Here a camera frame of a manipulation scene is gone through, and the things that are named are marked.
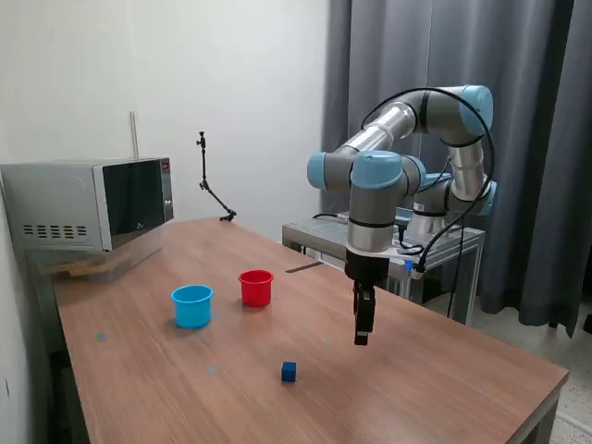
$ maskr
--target power cord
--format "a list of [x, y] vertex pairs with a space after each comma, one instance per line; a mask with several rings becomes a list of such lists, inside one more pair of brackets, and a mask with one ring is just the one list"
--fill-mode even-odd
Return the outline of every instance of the power cord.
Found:
[[405, 238], [405, 227], [403, 224], [397, 224], [397, 234], [399, 235], [399, 245], [402, 247], [403, 250], [415, 250], [413, 252], [402, 253], [406, 256], [418, 256], [424, 251], [424, 246], [417, 243], [415, 245], [407, 245], [404, 242]]
[[216, 194], [212, 191], [212, 189], [210, 188], [210, 185], [207, 183], [207, 179], [205, 178], [205, 137], [204, 137], [204, 132], [200, 131], [200, 140], [196, 141], [195, 143], [197, 143], [197, 146], [201, 146], [202, 147], [202, 181], [200, 182], [200, 188], [202, 190], [206, 190], [207, 192], [210, 193], [210, 195], [216, 199], [216, 201], [222, 206], [222, 208], [224, 208], [226, 210], [226, 212], [228, 213], [227, 216], [221, 216], [220, 220], [227, 220], [228, 222], [232, 222], [232, 219], [234, 218], [234, 216], [237, 215], [237, 212], [234, 210], [231, 210], [230, 208], [228, 208], [221, 200], [218, 196], [216, 196]]
[[314, 215], [313, 219], [317, 219], [319, 217], [336, 217], [337, 219], [341, 219], [341, 217], [335, 213], [319, 213], [318, 215]]
[[444, 233], [446, 233], [455, 224], [458, 224], [460, 220], [462, 220], [465, 216], [467, 216], [471, 212], [471, 210], [473, 210], [473, 208], [475, 208], [475, 206], [477, 205], [479, 200], [486, 193], [486, 191], [489, 187], [489, 183], [491, 182], [491, 178], [493, 177], [494, 170], [495, 170], [496, 149], [495, 149], [495, 143], [493, 142], [493, 137], [491, 136], [491, 132], [489, 131], [489, 127], [487, 126], [487, 123], [481, 117], [481, 115], [475, 109], [474, 106], [472, 106], [469, 102], [464, 100], [461, 96], [459, 96], [453, 92], [449, 92], [446, 90], [442, 90], [441, 88], [433, 88], [433, 87], [429, 87], [429, 86], [425, 86], [425, 87], [421, 87], [421, 88], [411, 88], [410, 90], [401, 91], [401, 92], [398, 92], [394, 95], [391, 95], [390, 97], [387, 97], [385, 100], [380, 102], [380, 104], [378, 104], [372, 111], [370, 111], [366, 115], [366, 117], [364, 117], [364, 120], [362, 121], [362, 125], [361, 125], [362, 129], [364, 128], [368, 118], [370, 118], [378, 109], [382, 108], [387, 103], [389, 103], [389, 102], [395, 100], [396, 98], [401, 97], [405, 94], [416, 93], [416, 92], [421, 92], [421, 91], [423, 91], [423, 92], [430, 91], [430, 92], [434, 92], [434, 93], [444, 94], [452, 99], [455, 99], [457, 102], [463, 104], [464, 106], [466, 106], [475, 115], [475, 117], [479, 120], [479, 123], [481, 124], [481, 127], [483, 128], [483, 131], [485, 132], [485, 136], [487, 139], [487, 143], [489, 144], [489, 150], [490, 150], [490, 156], [491, 156], [491, 158], [489, 159], [489, 169], [487, 171], [487, 178], [486, 178], [485, 182], [483, 182], [483, 186], [481, 187], [481, 190], [479, 190], [479, 193], [476, 195], [476, 197], [473, 199], [473, 201], [469, 204], [469, 206], [467, 206], [467, 208], [462, 213], [460, 213], [458, 216], [454, 217], [446, 227], [444, 227], [443, 229], [441, 229], [438, 233], [436, 233], [434, 235], [434, 237], [430, 240], [430, 242], [425, 246], [421, 257], [419, 258], [419, 262], [417, 264], [413, 265], [413, 269], [415, 271], [417, 271], [418, 273], [425, 273], [427, 255], [429, 254], [429, 251], [432, 249], [434, 244], [438, 241], [438, 239], [440, 239], [440, 237], [442, 237], [442, 235]]
[[461, 268], [461, 260], [463, 259], [463, 241], [464, 241], [464, 217], [461, 218], [461, 245], [459, 246], [459, 256], [456, 259], [456, 270], [454, 271], [454, 279], [452, 280], [452, 288], [450, 289], [450, 300], [448, 301], [448, 312], [446, 317], [450, 317], [450, 310], [452, 309], [452, 301], [454, 300], [454, 293], [456, 292], [456, 285], [459, 280], [459, 270]]
[[425, 190], [429, 190], [430, 188], [438, 185], [440, 183], [440, 180], [442, 179], [442, 176], [444, 176], [444, 173], [446, 173], [446, 170], [448, 169], [448, 165], [450, 164], [450, 160], [451, 160], [450, 157], [448, 159], [446, 159], [446, 164], [444, 164], [444, 167], [440, 171], [440, 174], [438, 175], [436, 180], [434, 180], [432, 183], [430, 183], [428, 185], [425, 185], [424, 188], [417, 190], [417, 192], [423, 192]]

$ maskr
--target microwave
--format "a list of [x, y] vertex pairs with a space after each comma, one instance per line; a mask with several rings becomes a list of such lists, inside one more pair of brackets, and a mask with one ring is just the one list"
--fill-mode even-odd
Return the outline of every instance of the microwave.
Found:
[[173, 218], [166, 157], [1, 165], [12, 241], [110, 252]]

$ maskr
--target microwave window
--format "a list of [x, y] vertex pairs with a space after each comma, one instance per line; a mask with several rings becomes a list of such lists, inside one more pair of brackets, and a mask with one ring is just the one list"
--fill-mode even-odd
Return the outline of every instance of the microwave window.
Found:
[[157, 160], [103, 168], [113, 248], [165, 223], [160, 168]]

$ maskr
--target red cup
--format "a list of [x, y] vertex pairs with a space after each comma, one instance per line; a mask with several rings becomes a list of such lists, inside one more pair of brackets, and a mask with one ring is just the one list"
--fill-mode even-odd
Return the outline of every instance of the red cup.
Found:
[[265, 270], [245, 271], [239, 276], [242, 303], [264, 307], [271, 302], [271, 281], [274, 275]]

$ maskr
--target blue cup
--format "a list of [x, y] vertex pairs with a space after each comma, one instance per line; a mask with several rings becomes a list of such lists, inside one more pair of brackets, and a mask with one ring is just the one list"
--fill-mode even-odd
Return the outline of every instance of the blue cup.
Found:
[[170, 295], [175, 302], [177, 325], [183, 328], [205, 327], [212, 318], [212, 295], [206, 285], [186, 285]]

